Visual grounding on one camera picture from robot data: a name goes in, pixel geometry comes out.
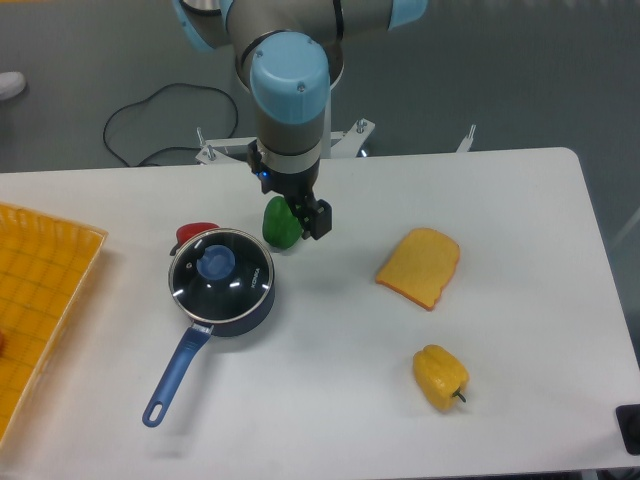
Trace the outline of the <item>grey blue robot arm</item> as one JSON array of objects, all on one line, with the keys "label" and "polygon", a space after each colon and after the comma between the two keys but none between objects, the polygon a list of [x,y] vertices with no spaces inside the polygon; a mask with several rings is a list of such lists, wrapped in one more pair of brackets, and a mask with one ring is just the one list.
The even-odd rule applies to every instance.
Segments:
[{"label": "grey blue robot arm", "polygon": [[331,88],[343,71],[341,43],[420,19],[425,1],[176,1],[178,20],[204,51],[229,45],[251,94],[256,138],[248,163],[263,192],[282,195],[305,238],[332,227],[313,193],[329,127]]}]

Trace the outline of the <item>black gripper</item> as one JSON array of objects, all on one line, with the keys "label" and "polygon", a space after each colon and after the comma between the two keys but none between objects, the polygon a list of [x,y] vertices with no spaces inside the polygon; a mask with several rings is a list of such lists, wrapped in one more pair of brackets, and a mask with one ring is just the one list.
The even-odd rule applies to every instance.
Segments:
[{"label": "black gripper", "polygon": [[[319,240],[331,231],[331,205],[312,194],[319,172],[320,143],[304,153],[281,154],[254,140],[248,145],[247,162],[263,193],[285,196],[291,214],[303,228],[303,239]],[[303,204],[298,198],[304,198]]]}]

